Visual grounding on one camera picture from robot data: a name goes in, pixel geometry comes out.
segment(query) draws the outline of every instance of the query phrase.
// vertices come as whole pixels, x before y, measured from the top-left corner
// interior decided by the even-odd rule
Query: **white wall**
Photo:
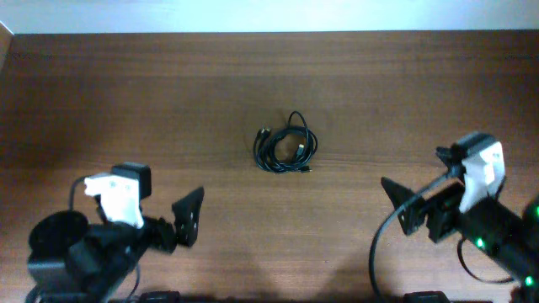
[[[538,0],[0,0],[15,34],[538,29]]]

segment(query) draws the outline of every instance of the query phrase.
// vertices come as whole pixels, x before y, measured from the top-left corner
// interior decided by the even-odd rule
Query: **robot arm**
[[[400,214],[404,234],[416,232],[425,218],[434,243],[460,232],[520,282],[522,301],[539,301],[539,199],[521,218],[500,204],[505,178],[501,144],[476,132],[451,148],[439,147],[437,155],[450,171],[460,172],[457,181]],[[415,196],[389,178],[382,179],[382,187],[395,209]]]
[[[148,249],[172,253],[195,244],[204,189],[176,202],[174,224],[145,217],[140,201],[152,193],[148,166],[123,163],[110,173],[85,179],[85,193],[98,203],[103,224],[65,210],[40,222],[30,233],[28,269],[41,301],[107,301]]]

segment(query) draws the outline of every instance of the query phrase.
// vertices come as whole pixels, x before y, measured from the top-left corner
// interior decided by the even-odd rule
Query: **black cable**
[[[141,282],[141,266],[137,263],[136,264],[136,282],[135,286],[133,287],[133,290],[131,293],[124,299],[123,303],[132,302],[133,300],[133,294],[135,294],[136,289],[138,288],[139,283]]]
[[[496,194],[494,195],[494,201],[499,201],[499,195],[502,193],[502,190],[504,189],[505,181],[507,181],[507,177],[504,176],[502,179],[502,183],[499,184],[498,190],[496,191]]]
[[[84,182],[84,179],[87,178],[87,177],[88,176],[83,176],[81,178],[78,178],[71,185],[71,189],[69,190],[69,210],[73,210],[73,205],[75,204],[75,202],[74,202],[74,200],[75,200],[75,189],[77,188],[77,186],[80,183]]]
[[[382,301],[387,302],[386,299],[382,296],[382,293],[380,292],[380,289],[378,289],[378,284],[376,283],[376,276],[375,276],[375,268],[374,268],[374,258],[376,255],[376,245],[378,244],[378,240],[380,240],[380,236],[382,233],[387,229],[389,224],[397,218],[400,213],[405,211],[408,207],[410,207],[417,199],[419,199],[423,194],[426,192],[438,187],[440,184],[444,183],[447,179],[453,178],[455,176],[455,171],[450,171],[447,173],[444,173],[443,175],[439,176],[438,178],[434,179],[431,183],[429,183],[427,186],[420,189],[412,198],[408,199],[406,202],[402,203],[396,210],[394,210],[378,227],[378,230],[376,231],[375,236],[372,238],[371,243],[371,250],[369,251],[369,278],[371,279],[371,286],[374,290],[375,295]]]
[[[303,126],[291,125],[292,116],[297,114],[303,122]],[[270,129],[263,128],[259,130],[254,139],[253,157],[254,161],[261,169],[271,173],[289,173],[300,172],[307,173],[311,171],[308,166],[314,153],[318,149],[318,138],[307,127],[305,118],[298,111],[293,111],[288,117],[288,126],[284,130],[278,131],[270,138]],[[294,134],[305,138],[305,145],[300,144],[296,150],[296,155],[289,162],[283,162],[277,159],[275,147],[279,141],[286,136]]]
[[[24,303],[35,303],[37,297],[40,296],[41,289],[36,285],[34,288],[26,295]]]
[[[498,279],[498,280],[487,280],[487,279],[481,279],[477,275],[473,274],[472,271],[468,268],[466,265],[466,262],[464,262],[464,257],[462,256],[462,244],[466,241],[465,237],[462,237],[461,240],[456,245],[456,254],[458,255],[458,260],[461,262],[462,268],[466,270],[466,272],[474,279],[476,279],[479,282],[487,283],[487,284],[508,284],[511,282],[514,282],[515,280],[511,277],[505,278],[505,279]]]

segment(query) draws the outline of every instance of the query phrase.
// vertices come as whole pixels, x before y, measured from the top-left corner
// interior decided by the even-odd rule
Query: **green led light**
[[[524,283],[526,283],[526,286],[532,286],[533,278],[531,276],[526,277],[526,279],[524,280]]]
[[[482,238],[478,238],[477,241],[475,241],[475,245],[479,248],[483,248],[485,247],[485,242],[483,242],[483,239]]]

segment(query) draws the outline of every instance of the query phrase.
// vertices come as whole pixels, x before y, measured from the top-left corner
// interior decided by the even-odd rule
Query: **wooden table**
[[[148,252],[141,291],[217,298],[371,296],[367,253],[392,210],[388,176],[412,189],[443,172],[437,146],[473,130],[504,146],[502,200],[520,213],[539,179],[539,32],[16,35],[0,77],[0,301],[20,302],[32,227],[67,207],[71,182],[123,161],[152,168],[150,216],[205,186],[199,240]],[[320,141],[307,174],[259,170],[251,146],[300,110]],[[79,189],[76,208],[92,221]],[[391,295],[443,290],[507,301],[393,224],[376,270]],[[472,270],[505,274],[471,245]],[[117,292],[126,295],[133,274]]]

